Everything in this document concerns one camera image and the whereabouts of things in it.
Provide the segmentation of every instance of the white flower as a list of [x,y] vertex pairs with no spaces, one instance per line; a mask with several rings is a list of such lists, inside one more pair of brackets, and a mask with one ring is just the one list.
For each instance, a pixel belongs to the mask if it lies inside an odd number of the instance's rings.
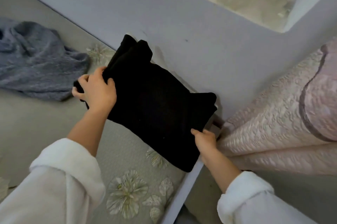
[[91,47],[87,48],[87,54],[98,65],[108,65],[114,53],[115,52],[111,48],[103,44],[93,44]]
[[122,213],[125,219],[138,214],[138,201],[148,191],[146,182],[136,171],[127,171],[122,178],[113,179],[108,186],[107,210],[110,214]]
[[167,167],[167,160],[151,147],[146,152],[146,158],[151,158],[151,164],[153,167],[159,167],[161,169],[165,169]]
[[3,179],[0,177],[0,200],[4,199],[8,193],[8,179]]
[[164,200],[157,195],[152,195],[142,203],[146,206],[154,206],[150,209],[150,218],[154,224],[164,214],[165,208],[171,201],[173,190],[173,183],[169,178],[165,178],[159,185],[159,193],[164,197]]

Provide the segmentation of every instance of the dark object under bed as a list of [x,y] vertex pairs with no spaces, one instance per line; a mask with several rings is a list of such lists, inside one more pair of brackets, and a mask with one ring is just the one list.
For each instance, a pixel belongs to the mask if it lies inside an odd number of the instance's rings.
[[[170,72],[151,63],[146,41],[124,39],[103,72],[117,102],[108,119],[130,129],[168,162],[190,172],[199,157],[191,128],[202,131],[216,111],[213,93],[190,93]],[[83,89],[74,83],[79,92]]]

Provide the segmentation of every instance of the white sleeve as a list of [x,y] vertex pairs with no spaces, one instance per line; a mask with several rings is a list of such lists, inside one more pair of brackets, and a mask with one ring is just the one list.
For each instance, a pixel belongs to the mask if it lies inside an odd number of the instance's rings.
[[96,159],[66,138],[45,148],[30,172],[0,204],[0,224],[85,224],[105,195]]
[[232,181],[220,197],[217,210],[224,224],[315,224],[275,196],[269,183],[248,171]]

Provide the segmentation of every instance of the person's left hand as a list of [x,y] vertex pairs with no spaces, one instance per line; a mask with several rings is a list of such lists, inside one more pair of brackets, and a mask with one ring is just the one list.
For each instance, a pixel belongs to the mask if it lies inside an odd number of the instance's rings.
[[71,92],[74,97],[86,101],[90,110],[109,113],[116,103],[117,95],[114,80],[110,78],[106,84],[102,77],[105,68],[99,67],[93,74],[79,77],[78,82],[84,93],[79,93],[76,87]]

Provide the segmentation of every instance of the wall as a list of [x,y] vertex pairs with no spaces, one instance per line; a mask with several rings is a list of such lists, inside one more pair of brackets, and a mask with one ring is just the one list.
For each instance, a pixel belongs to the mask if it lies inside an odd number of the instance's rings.
[[284,34],[207,0],[41,1],[114,48],[126,32],[158,46],[193,88],[217,93],[223,118],[328,40],[337,24],[335,0],[319,1]]

